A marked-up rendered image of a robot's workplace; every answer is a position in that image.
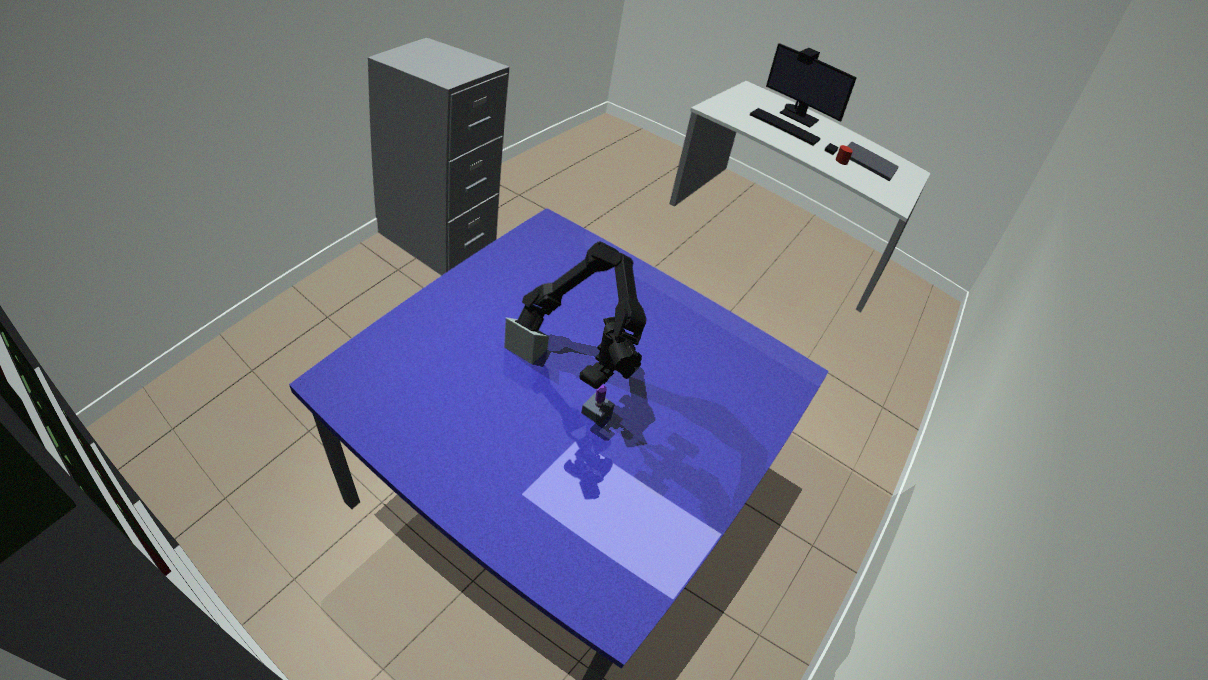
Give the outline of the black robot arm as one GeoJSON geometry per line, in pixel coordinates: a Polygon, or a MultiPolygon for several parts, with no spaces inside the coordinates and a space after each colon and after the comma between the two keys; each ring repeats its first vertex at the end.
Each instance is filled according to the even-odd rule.
{"type": "Polygon", "coordinates": [[[522,300],[525,306],[515,322],[519,322],[532,331],[538,331],[544,322],[544,315],[550,315],[561,306],[564,293],[593,273],[615,268],[618,304],[615,308],[615,316],[603,319],[605,327],[602,345],[609,351],[612,360],[609,368],[615,368],[625,379],[628,379],[641,366],[641,354],[635,351],[633,344],[639,344],[646,324],[645,312],[637,298],[633,265],[633,260],[623,252],[618,252],[617,249],[604,242],[596,242],[583,261],[573,267],[571,271],[554,281],[544,283],[525,293],[522,300]],[[625,332],[625,329],[633,335],[625,332]]]}

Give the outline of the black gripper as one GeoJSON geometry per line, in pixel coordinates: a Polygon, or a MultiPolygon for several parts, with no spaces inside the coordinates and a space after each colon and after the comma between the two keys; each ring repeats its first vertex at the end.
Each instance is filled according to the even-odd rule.
{"type": "Polygon", "coordinates": [[[612,371],[615,371],[615,368],[614,370],[609,368],[609,365],[611,364],[612,360],[609,355],[609,351],[603,348],[602,343],[597,345],[597,349],[600,350],[599,354],[596,356],[596,360],[598,360],[599,362],[598,364],[596,362],[593,366],[588,365],[580,372],[579,376],[580,380],[583,380],[586,384],[588,384],[594,389],[598,389],[599,387],[602,387],[602,384],[605,384],[606,380],[614,374],[612,371]]]}

